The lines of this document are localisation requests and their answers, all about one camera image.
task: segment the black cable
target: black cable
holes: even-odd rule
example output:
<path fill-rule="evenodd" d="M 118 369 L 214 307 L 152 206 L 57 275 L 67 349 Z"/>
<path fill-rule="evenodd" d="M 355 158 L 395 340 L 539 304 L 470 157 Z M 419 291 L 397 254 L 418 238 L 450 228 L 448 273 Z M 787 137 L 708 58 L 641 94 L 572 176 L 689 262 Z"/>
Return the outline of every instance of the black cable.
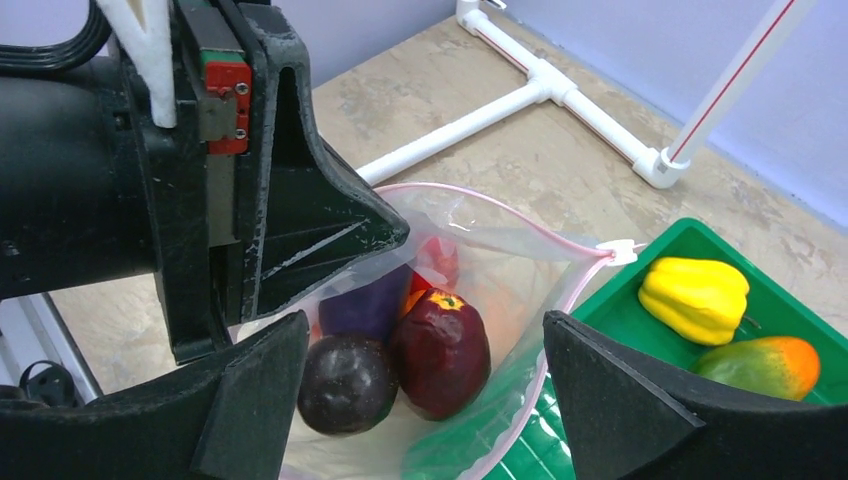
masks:
<path fill-rule="evenodd" d="M 70 40 L 43 47 L 0 45 L 0 75 L 45 75 L 79 67 L 97 55 L 112 35 L 94 0 L 82 30 Z"/>

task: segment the dark red apple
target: dark red apple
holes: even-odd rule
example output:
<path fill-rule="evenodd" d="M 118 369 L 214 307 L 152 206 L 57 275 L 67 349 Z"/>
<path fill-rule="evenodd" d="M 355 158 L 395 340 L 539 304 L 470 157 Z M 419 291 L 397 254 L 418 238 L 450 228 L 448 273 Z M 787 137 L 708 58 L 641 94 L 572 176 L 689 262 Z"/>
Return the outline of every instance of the dark red apple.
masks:
<path fill-rule="evenodd" d="M 462 297 L 431 288 L 392 332 L 389 354 L 413 409 L 442 421 L 474 401 L 492 372 L 483 319 Z"/>

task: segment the clear plastic bag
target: clear plastic bag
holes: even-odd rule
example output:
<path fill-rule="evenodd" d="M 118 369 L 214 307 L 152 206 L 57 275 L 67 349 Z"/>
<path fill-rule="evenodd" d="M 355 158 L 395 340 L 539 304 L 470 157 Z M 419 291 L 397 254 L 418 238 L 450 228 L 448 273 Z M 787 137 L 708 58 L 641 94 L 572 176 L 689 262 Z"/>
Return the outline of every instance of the clear plastic bag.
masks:
<path fill-rule="evenodd" d="M 433 285 L 450 284 L 480 312 L 491 376 L 470 406 L 443 422 L 420 418 L 402 393 L 388 418 L 350 437 L 318 434 L 295 413 L 280 478 L 482 478 L 515 442 L 539 397 L 547 373 L 543 313 L 570 311 L 614 253 L 569 241 L 468 189 L 407 183 L 376 191 L 409 221 L 407 242 L 355 264 L 287 312 L 303 309 L 314 323 L 322 300 L 373 285 L 409 265 Z M 434 245 L 437 256 L 458 260 L 455 278 L 434 266 Z M 242 329 L 239 339 L 269 321 Z"/>

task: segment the green plastic bin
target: green plastic bin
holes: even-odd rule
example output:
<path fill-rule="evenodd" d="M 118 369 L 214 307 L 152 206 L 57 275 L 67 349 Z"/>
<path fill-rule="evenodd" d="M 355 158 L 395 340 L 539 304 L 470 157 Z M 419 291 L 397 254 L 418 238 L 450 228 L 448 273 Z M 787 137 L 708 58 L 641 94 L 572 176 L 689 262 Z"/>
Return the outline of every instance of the green plastic bin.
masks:
<path fill-rule="evenodd" d="M 666 256 L 721 260 L 738 268 L 751 285 L 746 313 L 760 329 L 743 322 L 734 341 L 771 335 L 806 339 L 818 351 L 822 367 L 816 388 L 804 401 L 848 403 L 848 340 L 695 219 L 675 222 L 640 253 L 638 261 L 622 268 L 573 316 L 624 345 L 688 369 L 708 347 L 683 339 L 653 318 L 636 296 L 651 262 Z M 521 437 L 486 478 L 575 478 L 550 377 Z"/>

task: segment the beige countertop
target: beige countertop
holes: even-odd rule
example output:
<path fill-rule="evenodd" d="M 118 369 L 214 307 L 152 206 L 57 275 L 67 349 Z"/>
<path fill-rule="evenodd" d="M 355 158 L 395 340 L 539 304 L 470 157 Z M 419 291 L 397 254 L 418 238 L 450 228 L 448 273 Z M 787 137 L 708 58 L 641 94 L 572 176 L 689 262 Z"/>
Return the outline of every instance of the beige countertop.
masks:
<path fill-rule="evenodd" d="M 648 145 L 676 128 L 544 41 L 502 28 L 563 69 Z M 315 91 L 318 126 L 362 166 L 521 85 L 523 74 L 447 20 Z M 848 334 L 844 235 L 702 149 L 672 189 L 650 188 L 567 111 L 532 106 L 392 181 L 469 186 L 548 227 L 600 240 L 650 241 L 680 217 L 699 218 L 817 314 Z M 152 276 L 53 293 L 107 393 L 174 368 Z"/>

